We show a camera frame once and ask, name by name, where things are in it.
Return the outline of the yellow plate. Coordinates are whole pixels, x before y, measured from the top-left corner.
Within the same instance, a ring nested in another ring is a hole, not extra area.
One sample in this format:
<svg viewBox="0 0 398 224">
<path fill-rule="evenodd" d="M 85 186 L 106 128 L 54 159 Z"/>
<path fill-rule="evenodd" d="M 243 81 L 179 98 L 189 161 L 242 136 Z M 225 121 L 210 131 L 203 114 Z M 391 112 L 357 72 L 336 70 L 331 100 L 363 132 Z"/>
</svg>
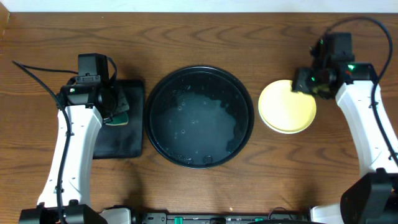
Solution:
<svg viewBox="0 0 398 224">
<path fill-rule="evenodd" d="M 308 128 L 317 112 L 313 96 L 292 91 L 291 80 L 278 80 L 262 90 L 258 100 L 259 115 L 268 118 L 279 118 L 290 124 Z"/>
</svg>

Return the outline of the mint plate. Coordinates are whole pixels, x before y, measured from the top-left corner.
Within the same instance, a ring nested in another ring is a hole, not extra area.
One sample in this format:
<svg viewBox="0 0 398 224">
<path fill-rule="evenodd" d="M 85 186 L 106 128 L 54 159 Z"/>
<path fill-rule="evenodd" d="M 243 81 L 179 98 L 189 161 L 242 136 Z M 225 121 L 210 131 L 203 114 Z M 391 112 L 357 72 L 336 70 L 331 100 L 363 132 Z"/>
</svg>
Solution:
<svg viewBox="0 0 398 224">
<path fill-rule="evenodd" d="M 282 134 L 296 134 L 301 132 L 301 126 L 293 123 L 287 123 L 285 121 L 281 121 L 279 118 L 268 118 L 267 116 L 261 115 L 262 121 L 265 123 L 266 126 L 271 128 L 273 131 Z"/>
</svg>

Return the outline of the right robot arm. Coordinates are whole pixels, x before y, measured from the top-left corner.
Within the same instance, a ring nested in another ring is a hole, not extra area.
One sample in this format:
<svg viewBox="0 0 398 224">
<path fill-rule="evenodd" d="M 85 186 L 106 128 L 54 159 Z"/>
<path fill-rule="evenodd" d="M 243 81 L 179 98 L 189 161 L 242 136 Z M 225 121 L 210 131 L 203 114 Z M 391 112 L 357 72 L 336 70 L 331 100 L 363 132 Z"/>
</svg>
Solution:
<svg viewBox="0 0 398 224">
<path fill-rule="evenodd" d="M 359 160 L 360 179 L 339 203 L 310 209 L 315 223 L 397 223 L 397 137 L 369 63 L 340 68 L 299 68 L 293 91 L 334 99 L 347 120 Z"/>
</svg>

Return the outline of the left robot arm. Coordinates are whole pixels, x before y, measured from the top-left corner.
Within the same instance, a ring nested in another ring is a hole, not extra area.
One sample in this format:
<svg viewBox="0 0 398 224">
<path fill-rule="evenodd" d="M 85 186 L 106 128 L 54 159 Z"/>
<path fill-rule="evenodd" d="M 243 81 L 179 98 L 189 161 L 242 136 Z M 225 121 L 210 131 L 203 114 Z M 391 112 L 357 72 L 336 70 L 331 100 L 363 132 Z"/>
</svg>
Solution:
<svg viewBox="0 0 398 224">
<path fill-rule="evenodd" d="M 95 142 L 106 112 L 114 107 L 103 85 L 65 85 L 55 96 L 58 136 L 50 173 L 37 206 L 21 211 L 19 223 L 132 223 L 130 208 L 91 208 L 90 175 Z"/>
</svg>

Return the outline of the green yellow sponge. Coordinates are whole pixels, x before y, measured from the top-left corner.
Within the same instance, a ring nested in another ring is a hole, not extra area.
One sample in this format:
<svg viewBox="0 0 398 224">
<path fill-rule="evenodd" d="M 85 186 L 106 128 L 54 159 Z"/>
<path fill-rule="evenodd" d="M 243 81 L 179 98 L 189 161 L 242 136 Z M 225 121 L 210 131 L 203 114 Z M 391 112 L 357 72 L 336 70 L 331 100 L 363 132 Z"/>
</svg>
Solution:
<svg viewBox="0 0 398 224">
<path fill-rule="evenodd" d="M 124 126 L 129 122 L 129 117 L 126 112 L 119 113 L 104 121 L 105 125 L 108 126 Z"/>
</svg>

